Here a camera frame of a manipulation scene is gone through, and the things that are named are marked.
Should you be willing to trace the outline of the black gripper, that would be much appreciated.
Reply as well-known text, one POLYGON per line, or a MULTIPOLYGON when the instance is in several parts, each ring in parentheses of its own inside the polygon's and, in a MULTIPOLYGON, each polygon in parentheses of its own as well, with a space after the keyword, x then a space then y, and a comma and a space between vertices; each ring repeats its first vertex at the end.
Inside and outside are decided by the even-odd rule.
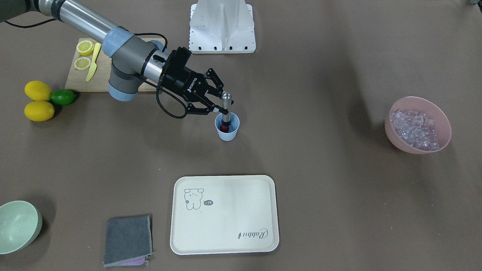
POLYGON ((223 90, 224 83, 214 69, 210 68, 204 74, 205 91, 202 94, 199 90, 199 82, 203 81, 200 79, 200 74, 186 66, 190 56, 191 51, 185 47, 172 50, 162 68, 160 76, 161 86, 186 101, 186 115, 208 115, 213 112, 225 113, 222 106, 231 106, 233 102, 230 94, 223 90), (222 106, 211 101, 208 97, 209 95, 219 98, 222 106), (194 103, 200 103, 203 107, 196 107, 194 103))

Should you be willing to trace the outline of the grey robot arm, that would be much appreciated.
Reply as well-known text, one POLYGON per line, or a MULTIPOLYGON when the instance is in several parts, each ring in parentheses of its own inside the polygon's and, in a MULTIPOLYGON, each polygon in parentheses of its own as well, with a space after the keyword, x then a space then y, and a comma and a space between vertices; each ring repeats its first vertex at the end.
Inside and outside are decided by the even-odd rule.
POLYGON ((108 91, 116 100, 133 100, 141 84, 150 79, 157 84, 157 95, 166 91, 175 99, 186 101, 186 115, 211 112, 229 115, 229 108, 207 97, 222 98, 222 81, 213 69, 198 73, 186 67, 191 56, 188 48, 179 47, 167 54, 166 45, 142 40, 77 0, 1 1, 2 22, 31 11, 70 25, 101 43, 104 54, 111 58, 108 91))

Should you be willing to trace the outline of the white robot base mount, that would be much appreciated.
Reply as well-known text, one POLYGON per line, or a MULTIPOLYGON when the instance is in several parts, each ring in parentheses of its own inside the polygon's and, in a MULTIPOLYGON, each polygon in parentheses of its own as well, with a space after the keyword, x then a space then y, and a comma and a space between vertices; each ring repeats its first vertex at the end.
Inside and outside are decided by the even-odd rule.
POLYGON ((256 50, 253 7, 244 0, 199 0, 190 8, 188 48, 194 54, 256 50))

